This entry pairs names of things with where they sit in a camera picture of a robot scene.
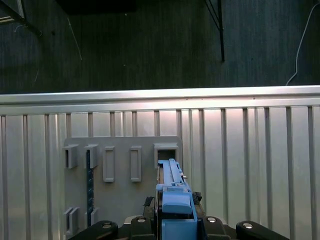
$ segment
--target metal frame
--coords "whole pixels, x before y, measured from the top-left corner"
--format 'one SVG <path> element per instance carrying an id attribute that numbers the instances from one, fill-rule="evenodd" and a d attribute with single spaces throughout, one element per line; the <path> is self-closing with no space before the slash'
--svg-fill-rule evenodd
<path id="1" fill-rule="evenodd" d="M 223 27 L 223 19 L 222 19 L 222 6 L 221 6 L 221 0 L 217 0 L 218 5 L 218 14 L 211 2 L 211 0 L 208 0 L 210 3 L 210 6 L 207 3 L 207 0 L 204 0 L 204 3 L 211 15 L 211 18 L 216 26 L 216 28 L 219 31 L 219 37 L 220 37 L 220 49 L 221 49 L 221 60 L 222 62 L 225 61 L 225 42 L 224 42 L 224 27 Z"/>
<path id="2" fill-rule="evenodd" d="M 0 95 L 2 115 L 320 105 L 320 86 Z"/>
<path id="3" fill-rule="evenodd" d="M 0 9 L 2 9 L 8 16 L 0 18 L 0 24 L 10 24 L 18 22 L 21 25 L 24 25 L 30 32 L 34 33 L 36 36 L 40 37 L 42 32 L 33 26 L 30 22 L 27 21 L 25 17 L 24 4 L 23 0 L 17 0 L 18 11 L 17 13 L 11 7 L 9 7 L 3 0 L 0 0 Z"/>

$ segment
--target vertical metal slat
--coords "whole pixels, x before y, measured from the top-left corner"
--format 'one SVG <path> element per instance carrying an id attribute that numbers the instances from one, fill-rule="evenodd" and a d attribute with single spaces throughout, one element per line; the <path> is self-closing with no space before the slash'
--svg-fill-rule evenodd
<path id="1" fill-rule="evenodd" d="M 132 112 L 125 111 L 123 114 L 124 114 L 124 135 L 126 137 L 132 137 L 134 135 Z"/>
<path id="2" fill-rule="evenodd" d="M 177 111 L 159 111 L 160 136 L 177 136 Z"/>
<path id="3" fill-rule="evenodd" d="M 138 111 L 137 117 L 137 135 L 139 137 L 155 135 L 155 112 Z"/>
<path id="4" fill-rule="evenodd" d="M 192 191 L 200 192 L 203 196 L 201 204 L 205 209 L 206 206 L 206 189 L 205 189 L 205 163 L 201 151 L 201 121 L 200 111 L 198 109 L 191 110 L 191 166 L 192 166 Z"/>
<path id="5" fill-rule="evenodd" d="M 114 133 L 115 137 L 123 137 L 125 130 L 124 130 L 124 113 L 116 111 L 114 113 Z"/>
<path id="6" fill-rule="evenodd" d="M 313 140 L 314 140 L 314 205 L 312 211 L 315 213 L 315 226 L 317 240 L 320 238 L 320 107 L 314 106 L 313 113 Z"/>
<path id="7" fill-rule="evenodd" d="M 181 131 L 182 131 L 182 170 L 188 177 L 188 183 L 192 185 L 192 165 L 191 165 L 191 133 L 190 133 L 190 111 L 181 111 Z"/>
<path id="8" fill-rule="evenodd" d="M 93 119 L 93 136 L 94 137 L 110 137 L 110 113 L 94 112 Z"/>
<path id="9" fill-rule="evenodd" d="M 9 240 L 27 236 L 23 116 L 6 117 Z"/>
<path id="10" fill-rule="evenodd" d="M 203 111 L 206 213 L 224 216 L 222 118 L 220 109 Z"/>
<path id="11" fill-rule="evenodd" d="M 257 161 L 258 161 L 258 223 L 268 227 L 266 110 L 256 109 Z"/>
<path id="12" fill-rule="evenodd" d="M 292 107 L 295 239 L 312 239 L 308 108 Z"/>
<path id="13" fill-rule="evenodd" d="M 257 139 L 257 110 L 247 110 L 248 130 L 248 173 L 249 173 L 249 218 L 251 221 L 259 222 L 259 156 Z"/>
<path id="14" fill-rule="evenodd" d="M 73 113 L 71 114 L 71 136 L 88 137 L 88 113 Z"/>
<path id="15" fill-rule="evenodd" d="M 228 223 L 246 218 L 244 118 L 242 109 L 226 109 Z"/>
<path id="16" fill-rule="evenodd" d="M 46 169 L 45 116 L 29 115 L 28 162 L 31 239 L 48 237 L 48 200 Z"/>
<path id="17" fill-rule="evenodd" d="M 286 237 L 289 226 L 287 110 L 270 108 L 272 230 Z"/>

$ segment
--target corrugated metal wall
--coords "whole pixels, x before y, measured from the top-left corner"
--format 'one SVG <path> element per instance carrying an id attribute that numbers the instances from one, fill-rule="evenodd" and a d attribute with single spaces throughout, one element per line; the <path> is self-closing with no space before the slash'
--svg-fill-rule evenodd
<path id="1" fill-rule="evenodd" d="M 320 238 L 318 105 L 168 109 L 3 115 L 0 239 L 63 239 L 61 147 L 87 136 L 179 136 L 208 215 Z"/>

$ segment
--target screw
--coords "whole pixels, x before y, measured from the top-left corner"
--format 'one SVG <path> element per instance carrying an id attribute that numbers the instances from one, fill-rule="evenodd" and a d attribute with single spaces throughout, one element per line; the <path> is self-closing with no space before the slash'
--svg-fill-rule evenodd
<path id="1" fill-rule="evenodd" d="M 215 222 L 217 221 L 217 220 L 216 220 L 214 217 L 212 217 L 212 216 L 208 217 L 207 220 L 208 220 L 210 223 L 215 223 Z"/>
<path id="2" fill-rule="evenodd" d="M 252 229 L 254 226 L 252 226 L 250 223 L 245 222 L 244 224 L 242 224 L 242 226 L 244 226 L 246 229 Z"/>
<path id="3" fill-rule="evenodd" d="M 103 227 L 104 229 L 109 229 L 109 228 L 111 228 L 111 225 L 108 224 L 108 223 L 105 223 L 102 227 Z"/>

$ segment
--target blue 3d-printed part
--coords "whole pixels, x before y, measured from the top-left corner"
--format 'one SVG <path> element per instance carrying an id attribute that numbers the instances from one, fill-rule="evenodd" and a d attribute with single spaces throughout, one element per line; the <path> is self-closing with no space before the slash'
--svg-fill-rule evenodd
<path id="1" fill-rule="evenodd" d="M 191 216 L 189 219 L 163 219 L 162 240 L 196 240 L 196 209 L 180 165 L 172 158 L 159 160 L 158 164 L 163 168 L 163 184 L 156 186 L 156 190 L 162 192 L 162 212 Z"/>

